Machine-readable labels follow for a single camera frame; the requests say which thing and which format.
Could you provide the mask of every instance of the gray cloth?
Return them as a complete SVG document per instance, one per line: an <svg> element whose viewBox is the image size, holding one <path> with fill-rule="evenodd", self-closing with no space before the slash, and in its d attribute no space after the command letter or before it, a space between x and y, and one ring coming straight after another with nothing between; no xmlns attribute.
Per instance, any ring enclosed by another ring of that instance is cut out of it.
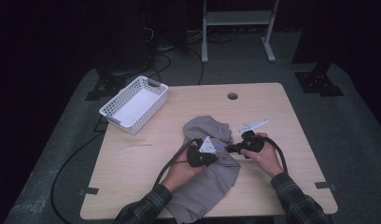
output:
<svg viewBox="0 0 381 224"><path fill-rule="evenodd" d="M217 122L210 116L200 116L184 126L184 133L186 141L210 136L219 157L204 172L176 190L166 205L177 223L192 223L210 211L234 186L240 164L225 150L233 141L229 124Z"/></svg>

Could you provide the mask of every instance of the metal leg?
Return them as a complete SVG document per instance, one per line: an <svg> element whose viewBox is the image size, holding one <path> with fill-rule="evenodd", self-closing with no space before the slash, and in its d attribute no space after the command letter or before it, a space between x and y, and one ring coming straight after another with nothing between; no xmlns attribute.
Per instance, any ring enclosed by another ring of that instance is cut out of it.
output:
<svg viewBox="0 0 381 224"><path fill-rule="evenodd" d="M275 55L273 54L272 48L270 47L269 40L270 36L273 31L273 25L275 24L275 15L278 8L278 2L279 0L275 0L275 4L272 9L272 13L270 14L269 24L267 26L267 33L266 36L262 38L262 44L265 48L267 58L269 60L269 63L275 63Z"/></svg>
<svg viewBox="0 0 381 224"><path fill-rule="evenodd" d="M207 1L203 2L203 42L202 42L202 63L208 63L207 52Z"/></svg>

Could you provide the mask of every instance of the white plastic basket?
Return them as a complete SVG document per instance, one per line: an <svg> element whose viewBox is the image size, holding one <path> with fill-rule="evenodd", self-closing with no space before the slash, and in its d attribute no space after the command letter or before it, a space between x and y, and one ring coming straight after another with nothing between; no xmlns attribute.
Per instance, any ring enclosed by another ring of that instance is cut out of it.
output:
<svg viewBox="0 0 381 224"><path fill-rule="evenodd" d="M138 77L106 103L100 114L125 132L136 134L168 99L168 87Z"/></svg>

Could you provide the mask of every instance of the table hole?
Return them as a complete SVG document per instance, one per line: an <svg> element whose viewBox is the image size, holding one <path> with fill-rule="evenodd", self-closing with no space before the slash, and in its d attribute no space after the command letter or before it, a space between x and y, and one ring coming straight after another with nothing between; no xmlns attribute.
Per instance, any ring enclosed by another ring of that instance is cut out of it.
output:
<svg viewBox="0 0 381 224"><path fill-rule="evenodd" d="M238 97L239 97L239 96L238 96L237 93L235 93L235 92L229 92L229 93L228 93L228 98L229 98L230 100L237 100Z"/></svg>

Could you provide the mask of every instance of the floor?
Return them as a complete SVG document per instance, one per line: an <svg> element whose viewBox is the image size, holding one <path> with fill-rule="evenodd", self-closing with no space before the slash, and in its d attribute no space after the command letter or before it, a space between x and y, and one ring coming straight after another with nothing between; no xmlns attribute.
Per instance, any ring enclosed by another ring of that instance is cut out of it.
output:
<svg viewBox="0 0 381 224"><path fill-rule="evenodd" d="M381 223L381 126L349 75L335 64L328 71L344 96L304 93L294 73L310 71L314 64L291 63L300 33L272 34L276 63L268 62L262 35L238 34L234 41L210 44L206 64L201 64L198 57L200 43L191 44L192 50L168 51L156 57L154 69L140 75L151 76L168 65L159 73L161 82L168 86L281 83L322 173L336 187L332 194L339 209L332 220ZM111 222L79 216L82 190L88 187L106 128L98 110L110 99L85 100L97 81L93 69L79 83L6 223ZM275 217L275 223L285 221Z"/></svg>

